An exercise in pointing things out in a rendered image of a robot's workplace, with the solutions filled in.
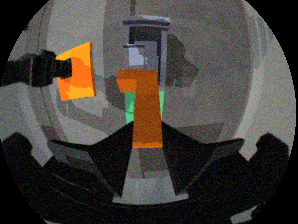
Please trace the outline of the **orange l-shaped part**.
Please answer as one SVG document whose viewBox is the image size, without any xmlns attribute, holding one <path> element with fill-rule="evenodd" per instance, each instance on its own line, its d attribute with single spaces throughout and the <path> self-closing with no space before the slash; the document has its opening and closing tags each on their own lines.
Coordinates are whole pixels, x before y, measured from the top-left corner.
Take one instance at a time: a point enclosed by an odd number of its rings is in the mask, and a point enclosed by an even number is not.
<svg viewBox="0 0 298 224">
<path fill-rule="evenodd" d="M 132 148 L 162 147 L 157 71 L 122 69 L 116 81 L 120 92 L 136 92 Z"/>
</svg>

